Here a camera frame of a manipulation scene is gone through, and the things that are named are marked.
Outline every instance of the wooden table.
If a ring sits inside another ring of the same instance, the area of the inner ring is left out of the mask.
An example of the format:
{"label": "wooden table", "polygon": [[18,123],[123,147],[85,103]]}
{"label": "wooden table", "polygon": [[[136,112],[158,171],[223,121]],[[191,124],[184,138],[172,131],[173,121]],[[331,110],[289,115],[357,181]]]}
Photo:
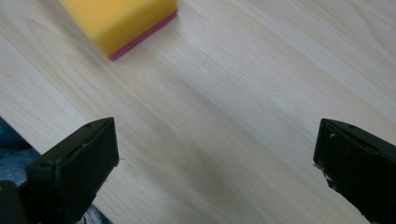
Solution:
{"label": "wooden table", "polygon": [[114,117],[114,223],[368,223],[313,165],[320,119],[396,144],[396,2],[180,0],[111,62],[57,1],[0,1],[0,115],[41,153]]}

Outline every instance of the sponge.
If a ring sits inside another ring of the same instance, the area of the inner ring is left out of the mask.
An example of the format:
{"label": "sponge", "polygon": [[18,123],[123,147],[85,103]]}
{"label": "sponge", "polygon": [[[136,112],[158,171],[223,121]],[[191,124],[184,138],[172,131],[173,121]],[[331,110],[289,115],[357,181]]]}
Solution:
{"label": "sponge", "polygon": [[177,15],[177,0],[60,0],[60,3],[112,61]]}

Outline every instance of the blue fabric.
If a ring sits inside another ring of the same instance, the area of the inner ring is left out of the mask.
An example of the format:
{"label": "blue fabric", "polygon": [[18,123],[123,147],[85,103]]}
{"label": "blue fabric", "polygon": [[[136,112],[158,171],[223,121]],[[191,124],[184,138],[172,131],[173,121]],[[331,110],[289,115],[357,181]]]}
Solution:
{"label": "blue fabric", "polygon": [[[26,180],[24,168],[40,154],[12,127],[0,118],[0,180],[9,180],[17,186]],[[91,206],[79,223],[111,223],[94,206]]]}

